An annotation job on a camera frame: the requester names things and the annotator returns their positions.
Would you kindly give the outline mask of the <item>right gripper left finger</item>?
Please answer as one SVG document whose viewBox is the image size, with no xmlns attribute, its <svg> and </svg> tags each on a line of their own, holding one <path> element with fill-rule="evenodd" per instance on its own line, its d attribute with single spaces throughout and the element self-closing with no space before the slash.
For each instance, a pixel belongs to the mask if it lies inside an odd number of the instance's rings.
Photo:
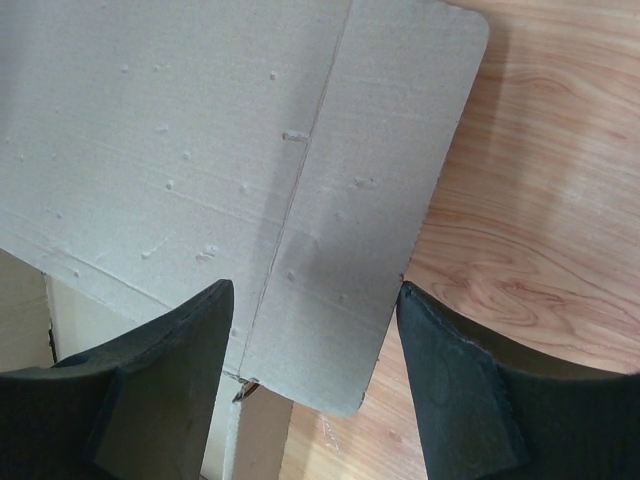
<svg viewBox="0 0 640 480">
<path fill-rule="evenodd" d="M 220 280 L 49 368 L 3 373 L 2 477 L 198 478 L 233 309 Z"/>
</svg>

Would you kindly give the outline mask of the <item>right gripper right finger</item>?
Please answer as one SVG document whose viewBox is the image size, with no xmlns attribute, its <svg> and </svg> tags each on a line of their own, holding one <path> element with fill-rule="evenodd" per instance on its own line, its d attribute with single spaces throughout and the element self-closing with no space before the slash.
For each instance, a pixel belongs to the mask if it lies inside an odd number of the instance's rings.
<svg viewBox="0 0 640 480">
<path fill-rule="evenodd" d="M 639 378 L 526 347 L 412 282 L 396 302 L 431 479 L 635 479 Z"/>
</svg>

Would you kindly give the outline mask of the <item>brown cardboard box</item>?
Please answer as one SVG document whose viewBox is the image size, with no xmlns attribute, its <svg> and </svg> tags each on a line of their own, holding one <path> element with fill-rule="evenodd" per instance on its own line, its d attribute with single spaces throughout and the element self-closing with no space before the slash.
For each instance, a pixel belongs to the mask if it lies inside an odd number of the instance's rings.
<svg viewBox="0 0 640 480">
<path fill-rule="evenodd" d="M 203 473 L 275 479 L 362 405 L 489 38 L 444 1 L 5 1 L 1 247 L 66 357 L 218 279 Z"/>
</svg>

